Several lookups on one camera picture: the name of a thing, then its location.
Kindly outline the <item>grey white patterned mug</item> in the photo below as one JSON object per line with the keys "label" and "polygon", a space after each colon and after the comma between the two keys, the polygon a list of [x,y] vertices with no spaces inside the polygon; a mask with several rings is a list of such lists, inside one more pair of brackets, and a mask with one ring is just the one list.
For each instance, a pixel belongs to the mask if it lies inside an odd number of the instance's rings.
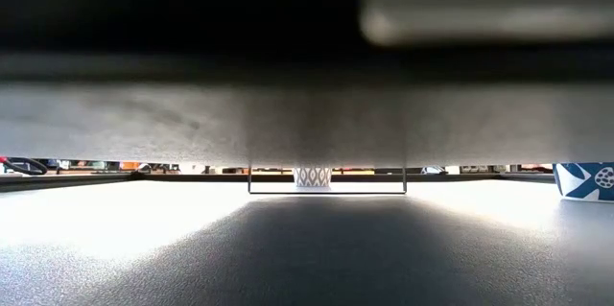
{"label": "grey white patterned mug", "polygon": [[325,167],[294,168],[294,183],[300,188],[326,188],[330,186],[332,169]]}

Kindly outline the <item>wooden tray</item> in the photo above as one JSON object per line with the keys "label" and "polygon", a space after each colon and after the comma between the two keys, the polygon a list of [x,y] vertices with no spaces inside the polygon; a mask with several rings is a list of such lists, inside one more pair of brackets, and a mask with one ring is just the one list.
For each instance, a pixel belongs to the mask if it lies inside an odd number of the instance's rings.
{"label": "wooden tray", "polygon": [[614,161],[614,46],[0,52],[0,153],[331,165]]}

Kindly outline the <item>white plastic block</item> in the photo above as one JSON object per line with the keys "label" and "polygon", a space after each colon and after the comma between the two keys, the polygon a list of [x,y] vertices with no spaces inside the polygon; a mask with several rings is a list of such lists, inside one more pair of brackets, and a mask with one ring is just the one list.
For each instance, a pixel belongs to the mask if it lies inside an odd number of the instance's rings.
{"label": "white plastic block", "polygon": [[361,0],[361,32],[397,48],[614,37],[614,0]]}

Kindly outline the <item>black metal shelf frame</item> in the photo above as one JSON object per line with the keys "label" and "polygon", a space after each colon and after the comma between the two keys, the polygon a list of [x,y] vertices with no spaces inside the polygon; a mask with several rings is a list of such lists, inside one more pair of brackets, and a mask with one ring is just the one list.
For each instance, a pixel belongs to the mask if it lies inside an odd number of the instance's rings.
{"label": "black metal shelf frame", "polygon": [[[384,192],[384,195],[406,195],[408,191],[408,180],[407,180],[407,168],[403,167],[402,171],[402,191],[401,192]],[[360,192],[334,192],[330,189],[329,186],[309,186],[307,188],[304,187],[296,187],[295,191],[287,191],[287,192],[252,192],[251,191],[251,183],[252,183],[252,167],[248,167],[248,175],[247,175],[247,187],[248,193],[250,195],[360,195]]]}

